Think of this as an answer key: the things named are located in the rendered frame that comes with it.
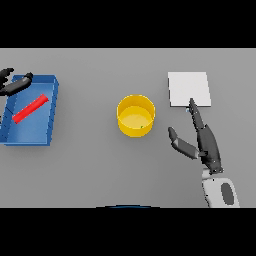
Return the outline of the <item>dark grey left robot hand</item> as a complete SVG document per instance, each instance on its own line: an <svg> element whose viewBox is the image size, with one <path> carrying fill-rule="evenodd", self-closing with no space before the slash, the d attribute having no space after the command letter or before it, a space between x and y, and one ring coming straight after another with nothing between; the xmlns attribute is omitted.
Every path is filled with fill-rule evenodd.
<svg viewBox="0 0 256 256"><path fill-rule="evenodd" d="M27 89L31 85L33 79L33 74L31 72L27 73L20 80L5 85L5 82L8 81L7 77L13 71L13 68L5 68L0 70L0 96L13 96L22 90Z"/></svg>

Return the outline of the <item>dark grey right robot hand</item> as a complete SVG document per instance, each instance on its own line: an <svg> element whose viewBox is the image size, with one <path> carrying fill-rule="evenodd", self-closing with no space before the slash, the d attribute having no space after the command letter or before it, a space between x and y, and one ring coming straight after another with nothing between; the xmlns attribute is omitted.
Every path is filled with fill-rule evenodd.
<svg viewBox="0 0 256 256"><path fill-rule="evenodd" d="M218 174L224 171L221 163L221 156L216 138L210 127L203 122L198 106L193 98L189 101L188 110L192 117L192 122L197 134L198 147L195 147L181 139L173 127L168 128L171 146L179 153L194 160L201 159L210 174Z"/></svg>

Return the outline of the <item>red beaker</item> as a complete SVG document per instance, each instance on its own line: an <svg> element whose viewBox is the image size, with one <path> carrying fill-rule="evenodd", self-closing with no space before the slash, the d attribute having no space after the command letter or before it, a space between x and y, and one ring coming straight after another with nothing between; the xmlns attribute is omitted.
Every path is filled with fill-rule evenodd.
<svg viewBox="0 0 256 256"><path fill-rule="evenodd" d="M41 106L43 106L48 101L49 101L48 97L44 94L41 94L34 101L29 103L27 106L25 106L19 112L17 112L15 115L13 115L12 120L14 121L15 124L20 123L22 120L24 120L30 114L35 112L37 109L39 109Z"/></svg>

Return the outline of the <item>pale square measuring scale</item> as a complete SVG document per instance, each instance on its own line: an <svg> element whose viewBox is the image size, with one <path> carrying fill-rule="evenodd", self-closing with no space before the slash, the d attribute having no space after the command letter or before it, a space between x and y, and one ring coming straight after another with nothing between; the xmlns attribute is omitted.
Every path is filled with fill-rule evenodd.
<svg viewBox="0 0 256 256"><path fill-rule="evenodd" d="M168 89L171 107L187 107L190 99L193 99L199 107L211 106L205 72L169 72Z"/></svg>

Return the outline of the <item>yellow bowl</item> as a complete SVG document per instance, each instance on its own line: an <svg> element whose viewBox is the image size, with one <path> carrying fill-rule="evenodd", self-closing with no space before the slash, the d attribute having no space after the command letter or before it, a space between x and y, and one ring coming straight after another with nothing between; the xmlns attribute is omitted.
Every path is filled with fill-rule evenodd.
<svg viewBox="0 0 256 256"><path fill-rule="evenodd" d="M152 130L155 115L153 102L140 94L124 97L116 108L118 127L123 134L131 138L147 135Z"/></svg>

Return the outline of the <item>blue tray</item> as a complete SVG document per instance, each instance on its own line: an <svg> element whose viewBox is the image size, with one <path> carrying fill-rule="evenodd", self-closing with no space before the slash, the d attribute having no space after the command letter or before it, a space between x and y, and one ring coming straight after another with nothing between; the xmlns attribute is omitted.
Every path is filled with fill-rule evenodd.
<svg viewBox="0 0 256 256"><path fill-rule="evenodd" d="M55 75L34 75L27 89L8 96L0 122L0 144L49 146L58 87Z"/></svg>

